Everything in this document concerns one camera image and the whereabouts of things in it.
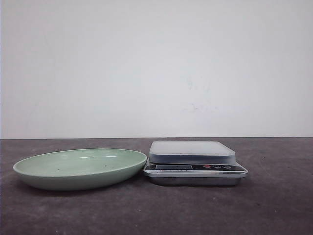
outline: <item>plate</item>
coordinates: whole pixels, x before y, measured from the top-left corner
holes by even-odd
[[[143,153],[113,148],[46,153],[21,160],[13,169],[35,188],[81,190],[116,184],[134,176],[146,163]]]

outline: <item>oval plate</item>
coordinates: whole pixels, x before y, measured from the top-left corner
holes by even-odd
[[[146,160],[145,154],[126,149],[77,149],[26,158],[13,169],[35,188],[69,191],[124,181],[134,176]]]

